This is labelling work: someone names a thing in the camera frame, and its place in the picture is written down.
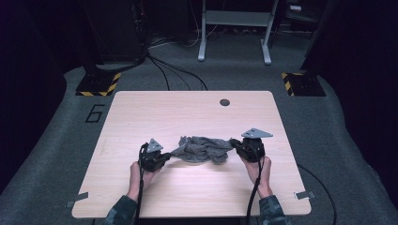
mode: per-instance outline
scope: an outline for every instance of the yellow and black hazard tape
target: yellow and black hazard tape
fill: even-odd
[[[282,73],[284,87],[286,88],[287,94],[289,96],[295,95],[295,93],[293,92],[293,89],[292,89],[292,84],[290,83],[290,81],[288,79],[288,76],[292,76],[292,75],[300,76],[300,75],[302,75],[302,73]]]
[[[76,91],[76,96],[87,96],[87,97],[91,97],[91,96],[110,96],[117,85],[117,82],[119,81],[120,78],[120,73],[117,73],[114,76],[114,79],[112,80],[111,85],[109,86],[108,90],[105,92],[91,92],[91,91]]]

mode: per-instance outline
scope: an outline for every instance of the hand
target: hand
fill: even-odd
[[[148,172],[144,171],[143,180],[144,180],[144,187],[143,190],[149,187],[150,182],[152,181],[153,177],[161,170],[158,169],[155,172]],[[140,191],[140,165],[138,162],[135,161],[130,166],[130,186],[129,191],[127,192],[127,196],[136,202],[138,201],[138,193]]]
[[[258,177],[258,162],[249,162],[244,158],[242,159],[243,163],[246,166],[246,170],[248,171],[249,177],[252,180],[253,184]],[[261,199],[272,195],[272,189],[269,186],[269,177],[271,171],[271,159],[269,157],[262,157],[260,159],[260,164],[263,165],[263,171],[261,172],[261,180],[260,185],[258,186],[257,193]]]

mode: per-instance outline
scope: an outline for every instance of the camouflage sleeve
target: camouflage sleeve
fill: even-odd
[[[275,195],[259,201],[260,218],[263,225],[291,225]]]
[[[137,202],[123,195],[109,211],[103,224],[129,225],[131,224],[136,208]]]

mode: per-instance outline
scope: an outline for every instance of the black curtain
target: black curtain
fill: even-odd
[[[18,171],[66,91],[64,74],[81,66],[59,10],[88,26],[77,1],[1,1],[0,191]],[[82,29],[96,59],[90,29]]]
[[[302,68],[335,90],[345,125],[398,208],[398,14],[393,1],[332,1]]]

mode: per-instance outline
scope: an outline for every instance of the table leg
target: table leg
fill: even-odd
[[[271,65],[271,57],[269,56],[268,41],[277,6],[278,6],[278,0],[275,0],[272,6],[272,11],[269,14],[266,35],[264,36],[264,39],[261,39],[261,48],[263,50],[264,63],[268,66]]]
[[[202,5],[202,39],[200,41],[198,60],[200,62],[205,60],[206,53],[206,0],[203,0]]]

